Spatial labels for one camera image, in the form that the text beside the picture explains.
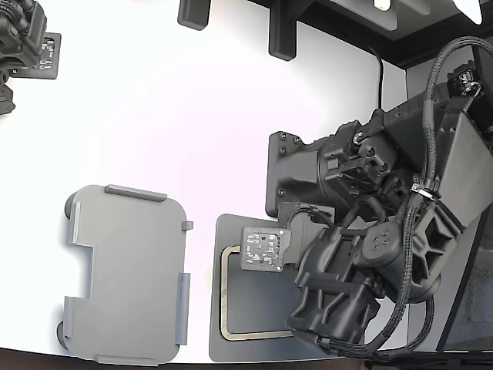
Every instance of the gray tray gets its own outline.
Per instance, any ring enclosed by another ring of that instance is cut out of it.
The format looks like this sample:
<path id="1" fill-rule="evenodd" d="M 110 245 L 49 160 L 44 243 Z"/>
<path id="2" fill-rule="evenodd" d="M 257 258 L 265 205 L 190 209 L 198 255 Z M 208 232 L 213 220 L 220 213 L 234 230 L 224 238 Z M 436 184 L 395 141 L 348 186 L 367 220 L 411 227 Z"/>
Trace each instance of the gray tray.
<path id="1" fill-rule="evenodd" d="M 69 244 L 92 248 L 88 298 L 65 297 L 60 343 L 75 356 L 117 365 L 158 365 L 186 344 L 193 224 L 165 194 L 89 186 L 65 206 Z"/>

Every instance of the black bracket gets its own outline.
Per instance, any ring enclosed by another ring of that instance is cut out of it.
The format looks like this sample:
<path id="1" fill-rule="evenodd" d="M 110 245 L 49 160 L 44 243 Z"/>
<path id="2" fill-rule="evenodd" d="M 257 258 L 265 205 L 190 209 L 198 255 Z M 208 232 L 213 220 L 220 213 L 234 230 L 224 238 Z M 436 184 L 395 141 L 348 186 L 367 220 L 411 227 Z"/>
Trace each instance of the black bracket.
<path id="1" fill-rule="evenodd" d="M 180 0 L 178 23 L 202 31 L 209 23 L 210 0 Z"/>
<path id="2" fill-rule="evenodd" d="M 269 53 L 282 60 L 296 56 L 298 18 L 314 0 L 273 0 L 270 8 Z"/>
<path id="3" fill-rule="evenodd" d="M 178 23 L 203 30 L 209 23 L 211 0 L 180 0 Z M 282 60 L 296 56 L 296 22 L 315 0 L 272 0 L 270 6 L 269 53 Z"/>

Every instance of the white table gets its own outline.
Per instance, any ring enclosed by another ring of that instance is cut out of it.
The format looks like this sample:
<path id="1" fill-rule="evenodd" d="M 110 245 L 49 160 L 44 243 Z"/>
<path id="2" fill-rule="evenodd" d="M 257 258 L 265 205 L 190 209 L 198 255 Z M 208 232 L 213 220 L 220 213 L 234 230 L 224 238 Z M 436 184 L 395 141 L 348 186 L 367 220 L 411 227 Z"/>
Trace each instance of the white table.
<path id="1" fill-rule="evenodd" d="M 299 25 L 298 57 L 267 53 L 268 11 L 213 0 L 203 32 L 179 26 L 178 0 L 42 0 L 62 33 L 56 81 L 11 79 L 17 109 L 0 119 L 0 347 L 67 355 L 55 336 L 64 297 L 87 295 L 89 254 L 65 243 L 67 197 L 114 183 L 169 194 L 195 229 L 189 344 L 175 362 L 210 362 L 216 219 L 264 212 L 267 143 L 305 142 L 367 122 L 377 99 L 372 55 Z M 405 100 L 386 65 L 384 108 Z M 257 179 L 244 170 L 257 169 Z"/>

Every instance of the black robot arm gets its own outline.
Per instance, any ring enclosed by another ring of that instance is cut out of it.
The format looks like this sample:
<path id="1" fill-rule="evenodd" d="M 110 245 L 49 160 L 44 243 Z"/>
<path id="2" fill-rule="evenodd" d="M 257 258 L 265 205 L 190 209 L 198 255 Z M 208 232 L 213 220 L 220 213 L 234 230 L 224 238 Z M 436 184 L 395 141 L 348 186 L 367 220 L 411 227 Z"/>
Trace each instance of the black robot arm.
<path id="1" fill-rule="evenodd" d="M 10 76 L 56 78 L 58 50 L 54 40 L 45 40 L 46 22 L 36 1 L 0 0 L 0 115 L 15 108 L 13 92 L 5 84 Z M 43 62 L 49 66 L 40 65 L 42 50 L 47 52 Z"/>
<path id="2" fill-rule="evenodd" d="M 426 92 L 389 112 L 377 109 L 365 125 L 344 124 L 308 145 L 289 133 L 271 135 L 266 211 L 289 237 L 246 228 L 242 268 L 298 271 L 303 299 L 287 324 L 302 341 L 336 355 L 387 359 L 416 349 L 429 332 L 441 271 L 464 229 L 493 202 L 490 86 L 473 62 L 436 85 L 444 58 L 463 45 L 493 52 L 476 38 L 452 42 Z M 391 319 L 362 345 L 385 296 L 396 303 Z M 406 304 L 424 301 L 420 335 L 378 351 Z"/>

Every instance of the cable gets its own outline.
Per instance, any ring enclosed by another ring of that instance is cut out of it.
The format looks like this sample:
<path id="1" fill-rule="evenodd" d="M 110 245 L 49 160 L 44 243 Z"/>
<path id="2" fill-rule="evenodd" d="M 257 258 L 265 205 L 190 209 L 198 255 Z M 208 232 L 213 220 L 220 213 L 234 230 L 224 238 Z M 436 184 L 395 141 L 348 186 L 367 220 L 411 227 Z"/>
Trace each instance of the cable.
<path id="1" fill-rule="evenodd" d="M 3 13 L 12 24 L 18 24 L 21 20 L 21 16 L 5 3 L 6 2 L 0 1 L 0 12 Z"/>
<path id="2" fill-rule="evenodd" d="M 378 109 L 382 109 L 382 89 L 383 89 L 383 84 L 384 84 L 384 62 L 382 62 L 382 58 L 378 55 L 377 52 L 375 52 L 375 49 L 373 49 L 370 46 L 367 46 L 369 50 L 373 53 L 374 56 L 377 57 L 378 64 L 380 65 L 380 72 L 378 76 Z"/>
<path id="3" fill-rule="evenodd" d="M 432 299 L 427 301 L 427 313 L 424 321 L 423 328 L 420 334 L 414 339 L 410 344 L 402 347 L 396 348 L 389 351 L 378 351 L 378 349 L 389 339 L 389 337 L 394 333 L 395 329 L 401 322 L 407 302 L 409 300 L 409 294 L 411 291 L 412 282 L 412 266 L 413 266 L 413 231 L 416 217 L 418 211 L 421 208 L 423 202 L 423 197 L 420 194 L 413 193 L 411 199 L 409 200 L 407 206 L 407 214 L 404 222 L 404 232 L 403 232 L 403 246 L 404 246 L 404 272 L 402 276 L 402 285 L 397 296 L 397 300 L 392 311 L 391 317 L 388 323 L 385 325 L 384 329 L 375 337 L 373 341 L 367 345 L 359 345 L 354 343 L 349 343 L 346 341 L 340 341 L 337 339 L 330 339 L 326 341 L 324 345 L 324 340 L 321 344 L 327 349 L 335 351 L 337 354 L 353 357 L 353 358 L 365 358 L 365 359 L 380 359 L 388 360 L 392 355 L 397 355 L 402 352 L 410 352 L 416 349 L 420 343 L 428 335 L 431 324 L 433 322 L 434 316 L 434 302 Z"/>
<path id="4" fill-rule="evenodd" d="M 407 204 L 409 203 L 409 197 L 406 197 L 404 199 L 404 202 L 401 204 L 401 206 L 399 207 L 399 210 L 397 211 L 397 213 L 395 214 L 395 218 L 394 218 L 394 221 L 396 223 L 398 223 L 399 225 L 402 224 L 402 222 L 404 221 L 404 216 L 406 215 L 406 210 L 407 210 Z"/>
<path id="5" fill-rule="evenodd" d="M 427 143 L 427 164 L 424 176 L 424 187 L 427 190 L 433 190 L 436 166 L 437 166 L 437 148 L 434 136 L 434 110 L 433 110 L 433 95 L 434 88 L 437 85 L 438 75 L 441 68 L 444 65 L 444 61 L 455 50 L 464 48 L 465 46 L 477 46 L 478 48 L 486 50 L 491 56 L 493 56 L 493 46 L 483 39 L 473 36 L 465 36 L 455 39 L 449 42 L 438 54 L 435 59 L 431 72 L 428 77 L 428 83 L 424 92 L 424 104 L 423 104 L 423 130 L 424 137 Z"/>
<path id="6" fill-rule="evenodd" d="M 310 207 L 301 207 L 295 210 L 287 219 L 286 222 L 286 229 L 291 230 L 291 223 L 293 222 L 293 219 L 295 216 L 298 214 L 309 214 L 311 216 L 319 216 L 320 218 L 323 218 L 325 223 L 327 224 L 328 227 L 334 227 L 334 223 L 332 220 L 321 210 L 317 210 L 314 208 Z"/>
<path id="7" fill-rule="evenodd" d="M 348 228 L 354 220 L 356 220 L 356 217 L 358 217 L 363 204 L 370 206 L 375 215 L 377 215 L 378 222 L 382 223 L 388 221 L 385 209 L 377 199 L 373 197 L 360 197 L 356 200 L 349 212 L 347 212 L 346 217 L 343 219 L 340 226 Z"/>

